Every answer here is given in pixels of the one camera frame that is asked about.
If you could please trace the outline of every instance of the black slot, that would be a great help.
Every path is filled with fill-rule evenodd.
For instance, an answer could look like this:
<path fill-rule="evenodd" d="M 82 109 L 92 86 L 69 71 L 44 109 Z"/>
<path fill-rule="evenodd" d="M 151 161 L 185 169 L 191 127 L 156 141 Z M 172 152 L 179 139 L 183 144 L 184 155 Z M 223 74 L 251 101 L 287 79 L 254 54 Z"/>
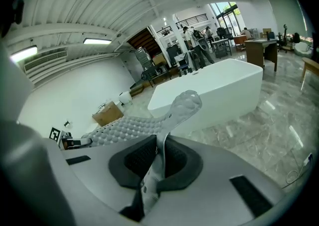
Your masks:
<path fill-rule="evenodd" d="M 90 160 L 91 158 L 87 155 L 83 155 L 83 156 L 79 156 L 79 157 L 75 157 L 75 158 L 71 158 L 71 159 L 66 159 L 67 164 L 69 165 L 73 165 L 76 163 L 80 163 L 86 160 Z"/>
<path fill-rule="evenodd" d="M 230 182 L 238 191 L 250 211 L 258 217 L 268 211 L 272 205 L 244 176 L 230 179 Z"/>

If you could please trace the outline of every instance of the window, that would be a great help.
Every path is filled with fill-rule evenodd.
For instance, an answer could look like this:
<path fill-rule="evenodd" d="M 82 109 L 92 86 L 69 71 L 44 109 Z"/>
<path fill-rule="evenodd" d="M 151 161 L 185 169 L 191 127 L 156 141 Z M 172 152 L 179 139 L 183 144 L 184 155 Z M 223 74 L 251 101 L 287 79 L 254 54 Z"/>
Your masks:
<path fill-rule="evenodd" d="M 216 14 L 219 25 L 224 28 L 232 28 L 233 35 L 239 35 L 240 31 L 244 29 L 245 23 L 236 2 L 218 2 L 210 5 Z"/>
<path fill-rule="evenodd" d="M 219 9 L 217 8 L 216 4 L 213 3 L 213 4 L 210 4 L 210 5 L 212 6 L 212 8 L 213 8 L 213 10 L 214 10 L 215 15 L 216 15 L 216 16 L 220 15 L 220 11 L 219 11 Z"/>
<path fill-rule="evenodd" d="M 224 12 L 226 9 L 230 8 L 230 5 L 228 2 L 219 2 L 216 4 L 221 12 Z"/>

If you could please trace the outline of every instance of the ceiling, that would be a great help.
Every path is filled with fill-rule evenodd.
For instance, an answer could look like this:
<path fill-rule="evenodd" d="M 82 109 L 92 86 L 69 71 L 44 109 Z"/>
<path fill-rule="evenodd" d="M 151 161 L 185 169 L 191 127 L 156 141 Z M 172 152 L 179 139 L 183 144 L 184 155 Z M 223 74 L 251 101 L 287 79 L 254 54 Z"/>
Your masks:
<path fill-rule="evenodd" d="M 227 0 L 24 0 L 22 23 L 11 26 L 4 42 L 10 54 L 31 45 L 37 45 L 40 55 L 67 50 L 69 60 L 120 54 L 130 50 L 127 41 L 155 19 L 218 1 Z M 86 37 L 112 43 L 83 45 Z"/>

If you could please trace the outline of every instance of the white bathtub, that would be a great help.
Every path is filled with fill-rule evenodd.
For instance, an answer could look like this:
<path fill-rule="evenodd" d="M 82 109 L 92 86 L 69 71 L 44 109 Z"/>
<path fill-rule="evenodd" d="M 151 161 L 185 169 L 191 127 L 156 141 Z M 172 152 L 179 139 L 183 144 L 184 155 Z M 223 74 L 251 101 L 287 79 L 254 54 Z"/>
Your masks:
<path fill-rule="evenodd" d="M 211 127 L 254 110 L 262 76 L 263 69 L 259 66 L 234 59 L 223 60 L 158 85 L 148 110 L 154 117 L 160 117 L 167 113 L 177 95 L 194 90 L 203 106 L 172 134 Z"/>

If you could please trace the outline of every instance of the fluorescent light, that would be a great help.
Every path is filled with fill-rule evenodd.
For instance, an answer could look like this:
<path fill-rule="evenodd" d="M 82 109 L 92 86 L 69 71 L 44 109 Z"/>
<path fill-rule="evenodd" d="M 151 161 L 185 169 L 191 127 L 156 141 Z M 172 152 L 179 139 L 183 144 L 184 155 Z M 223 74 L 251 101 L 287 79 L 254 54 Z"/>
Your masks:
<path fill-rule="evenodd" d="M 86 38 L 83 41 L 83 44 L 103 44 L 108 45 L 111 44 L 110 39 L 100 39 L 100 38 Z"/>
<path fill-rule="evenodd" d="M 274 107 L 273 104 L 271 104 L 269 101 L 266 101 L 267 105 L 271 107 L 272 110 L 275 110 L 276 108 Z"/>
<path fill-rule="evenodd" d="M 32 45 L 28 48 L 25 48 L 21 51 L 18 51 L 10 56 L 11 61 L 13 62 L 19 62 L 21 60 L 24 60 L 38 52 L 38 48 L 36 45 Z"/>
<path fill-rule="evenodd" d="M 298 0 L 297 0 L 297 3 L 298 3 L 298 6 L 299 6 L 299 8 L 300 8 L 301 15 L 303 16 L 304 24 L 305 24 L 305 30 L 306 30 L 306 32 L 307 32 L 307 25 L 306 25 L 306 20 L 305 20 L 305 17 L 304 17 L 303 9 L 301 8 L 300 3 L 299 3 Z"/>
<path fill-rule="evenodd" d="M 228 135 L 229 135 L 230 137 L 233 137 L 233 136 L 234 136 L 234 135 L 233 135 L 233 132 L 232 132 L 231 129 L 230 129 L 230 126 L 226 126 L 226 130 L 227 130 Z"/>
<path fill-rule="evenodd" d="M 293 133 L 293 135 L 295 136 L 296 140 L 299 142 L 300 146 L 303 147 L 304 144 L 302 143 L 299 135 L 297 134 L 297 132 L 295 131 L 294 127 L 292 127 L 291 125 L 289 126 L 290 131 Z"/>

